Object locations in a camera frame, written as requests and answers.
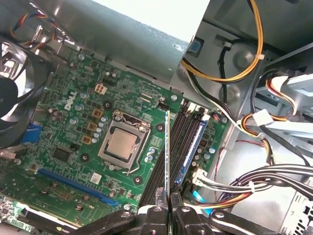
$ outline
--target ram slot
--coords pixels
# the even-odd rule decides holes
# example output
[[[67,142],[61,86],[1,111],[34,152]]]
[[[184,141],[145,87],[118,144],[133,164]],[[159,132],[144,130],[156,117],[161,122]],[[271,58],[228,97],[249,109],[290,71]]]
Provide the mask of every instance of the ram slot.
[[[172,157],[174,164],[171,164],[170,170],[170,186],[174,188],[175,179],[177,174],[179,173],[180,167],[182,163],[185,161],[185,156],[187,155],[188,150],[190,149],[192,142],[195,138],[197,130],[200,126],[201,122],[201,114],[194,114],[191,122],[189,123],[187,132],[183,138],[182,143],[180,144],[180,148],[178,153]]]
[[[182,127],[185,126],[188,120],[189,114],[187,113],[186,105],[187,103],[183,105],[183,107],[177,114],[174,124],[171,128],[170,152],[176,147],[176,144],[174,143],[178,142],[178,139],[182,133]],[[156,190],[164,182],[164,171],[165,171],[165,158],[164,157],[165,157],[164,150],[162,150],[161,154],[159,155],[157,159],[156,165],[153,168],[150,179],[142,193],[142,196],[139,201],[139,207],[142,207],[151,203],[154,204],[153,198],[155,196]]]

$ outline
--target blue ram module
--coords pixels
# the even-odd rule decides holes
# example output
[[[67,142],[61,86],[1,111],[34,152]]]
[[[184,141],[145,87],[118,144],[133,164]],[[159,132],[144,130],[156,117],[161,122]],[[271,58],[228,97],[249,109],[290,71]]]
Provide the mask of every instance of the blue ram module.
[[[61,183],[65,184],[65,185],[71,186],[71,187],[73,187],[73,188],[75,188],[77,190],[80,190],[82,192],[90,194],[91,196],[99,198],[101,200],[101,202],[104,202],[104,203],[109,204],[111,206],[117,206],[119,204],[118,201],[114,201],[114,200],[108,198],[106,195],[104,195],[101,192],[98,192],[98,191],[96,191],[94,189],[91,189],[91,188],[86,187],[84,185],[81,185],[81,184],[79,184],[77,182],[74,182],[72,180],[64,178],[63,176],[57,175],[55,173],[52,173],[52,172],[50,172],[50,171],[48,171],[46,169],[43,169],[43,168],[39,169],[38,170],[38,174],[47,176],[47,177],[49,177],[51,179],[54,179],[54,180],[56,180],[58,182],[61,182]]]
[[[192,159],[193,159],[193,157],[194,157],[194,155],[195,155],[195,153],[197,151],[197,148],[199,146],[199,143],[200,143],[200,141],[202,139],[202,136],[204,134],[204,131],[205,131],[207,123],[208,123],[207,120],[200,122],[200,126],[199,126],[199,128],[197,130],[196,135],[194,136],[194,140],[193,140],[193,142],[192,142],[192,144],[190,146],[190,149],[189,149],[189,151],[187,153],[185,161],[182,163],[182,165],[180,167],[180,170],[178,172],[178,175],[177,175],[177,177],[175,179],[175,183],[177,183],[179,185],[182,183],[183,179],[185,178],[185,175],[186,175],[186,173],[188,171],[188,168],[189,168],[189,166],[190,166],[190,164],[192,162]]]

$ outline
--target cooling fan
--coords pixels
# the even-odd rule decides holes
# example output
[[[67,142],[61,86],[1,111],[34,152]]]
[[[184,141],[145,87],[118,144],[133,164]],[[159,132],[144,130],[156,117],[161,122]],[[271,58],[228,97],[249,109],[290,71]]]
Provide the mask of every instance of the cooling fan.
[[[0,149],[19,143],[44,84],[50,63],[0,37]]]

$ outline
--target cpu socket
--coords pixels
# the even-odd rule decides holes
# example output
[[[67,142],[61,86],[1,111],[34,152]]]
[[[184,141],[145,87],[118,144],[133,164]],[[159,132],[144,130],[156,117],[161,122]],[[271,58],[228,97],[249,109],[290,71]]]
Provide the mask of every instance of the cpu socket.
[[[131,169],[150,134],[150,124],[116,110],[98,156],[115,169]]]

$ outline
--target white connector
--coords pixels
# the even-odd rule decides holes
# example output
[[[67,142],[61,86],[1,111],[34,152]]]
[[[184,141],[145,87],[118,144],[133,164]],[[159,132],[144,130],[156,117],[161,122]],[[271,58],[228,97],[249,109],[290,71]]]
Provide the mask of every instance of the white connector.
[[[207,180],[207,172],[203,169],[198,168],[192,175],[192,183],[204,187],[204,183],[201,180]]]

